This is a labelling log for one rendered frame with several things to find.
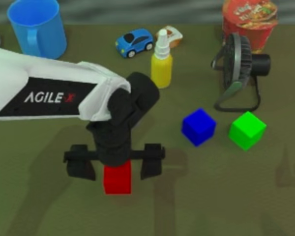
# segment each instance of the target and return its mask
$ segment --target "black fan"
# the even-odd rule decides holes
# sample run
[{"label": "black fan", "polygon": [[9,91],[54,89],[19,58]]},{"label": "black fan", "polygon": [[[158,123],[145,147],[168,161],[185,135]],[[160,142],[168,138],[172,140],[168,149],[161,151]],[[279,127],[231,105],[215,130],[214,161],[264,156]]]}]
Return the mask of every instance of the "black fan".
[{"label": "black fan", "polygon": [[[223,66],[218,66],[217,61],[223,58]],[[225,92],[214,104],[215,109],[222,112],[247,112],[255,111],[261,97],[258,88],[258,76],[267,76],[271,68],[271,59],[267,54],[252,54],[250,42],[246,36],[232,33],[226,40],[226,44],[215,56],[211,63],[214,70],[223,71],[223,84]],[[222,108],[222,102],[229,99],[235,93],[243,89],[250,78],[253,78],[256,86],[257,104],[252,108]]]}]

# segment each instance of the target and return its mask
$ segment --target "mug handle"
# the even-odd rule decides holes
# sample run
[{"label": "mug handle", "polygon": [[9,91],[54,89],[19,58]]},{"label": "mug handle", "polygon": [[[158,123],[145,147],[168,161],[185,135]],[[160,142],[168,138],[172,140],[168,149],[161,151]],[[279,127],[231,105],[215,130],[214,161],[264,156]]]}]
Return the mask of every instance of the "mug handle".
[{"label": "mug handle", "polygon": [[38,30],[37,29],[28,29],[28,44],[31,51],[34,53],[35,56],[41,57],[41,52],[38,45]]}]

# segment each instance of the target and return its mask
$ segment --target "yellow spray bottle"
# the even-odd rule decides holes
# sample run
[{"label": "yellow spray bottle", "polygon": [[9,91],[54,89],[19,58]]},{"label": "yellow spray bottle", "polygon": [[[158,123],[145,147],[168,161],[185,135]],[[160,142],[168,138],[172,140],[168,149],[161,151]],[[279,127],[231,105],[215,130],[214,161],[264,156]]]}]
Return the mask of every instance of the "yellow spray bottle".
[{"label": "yellow spray bottle", "polygon": [[167,38],[167,30],[161,29],[151,60],[151,79],[159,89],[164,89],[172,81],[173,57]]}]

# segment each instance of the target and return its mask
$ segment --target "spray nozzle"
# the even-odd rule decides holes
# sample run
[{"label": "spray nozzle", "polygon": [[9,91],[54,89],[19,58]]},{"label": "spray nozzle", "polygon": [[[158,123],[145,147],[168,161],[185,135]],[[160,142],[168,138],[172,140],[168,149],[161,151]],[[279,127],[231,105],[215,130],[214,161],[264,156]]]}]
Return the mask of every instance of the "spray nozzle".
[{"label": "spray nozzle", "polygon": [[170,46],[167,36],[167,30],[161,29],[155,45],[155,56],[159,59],[166,59],[170,54]]}]

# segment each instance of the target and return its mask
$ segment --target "green cube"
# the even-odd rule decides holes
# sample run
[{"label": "green cube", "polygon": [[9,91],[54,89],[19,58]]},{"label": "green cube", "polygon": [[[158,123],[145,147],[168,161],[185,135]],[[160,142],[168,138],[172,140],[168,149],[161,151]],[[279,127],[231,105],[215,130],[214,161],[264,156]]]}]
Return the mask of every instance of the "green cube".
[{"label": "green cube", "polygon": [[265,129],[265,123],[251,112],[246,112],[232,123],[229,137],[247,151],[261,139]]}]

